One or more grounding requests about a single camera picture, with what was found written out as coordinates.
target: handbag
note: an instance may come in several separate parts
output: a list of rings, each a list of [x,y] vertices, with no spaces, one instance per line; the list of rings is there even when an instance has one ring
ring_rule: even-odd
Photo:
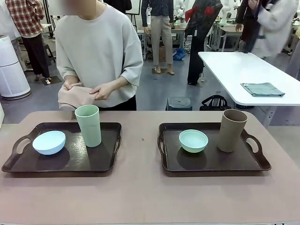
[[[218,100],[217,106],[212,105],[212,103],[215,100]],[[228,106],[227,104],[227,100],[221,95],[213,95],[202,102],[202,106],[200,107],[199,110],[200,111],[224,111],[226,109],[231,109],[231,107]]]

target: pink cloth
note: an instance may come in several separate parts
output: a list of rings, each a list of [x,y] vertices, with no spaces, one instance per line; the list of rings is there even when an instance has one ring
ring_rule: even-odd
[[[58,92],[59,107],[72,107],[74,109],[82,105],[92,105],[95,101],[96,95],[90,94],[91,88],[75,86],[71,90],[67,90],[62,86]]]

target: red plaid shirt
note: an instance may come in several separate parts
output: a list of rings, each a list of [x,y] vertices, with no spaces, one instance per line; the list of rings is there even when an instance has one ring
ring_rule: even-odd
[[[40,20],[44,18],[44,8],[39,0],[6,0],[5,2],[22,36],[35,35],[43,30]]]

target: green folded towel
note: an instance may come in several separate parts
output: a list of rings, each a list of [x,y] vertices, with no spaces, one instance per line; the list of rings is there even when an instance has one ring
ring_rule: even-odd
[[[271,83],[241,83],[253,97],[282,97],[285,93]]]

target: mint green bowl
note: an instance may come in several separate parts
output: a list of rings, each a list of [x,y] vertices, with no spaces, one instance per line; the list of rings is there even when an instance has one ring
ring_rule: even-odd
[[[179,135],[182,148],[190,153],[198,153],[205,149],[208,137],[199,130],[185,130]]]

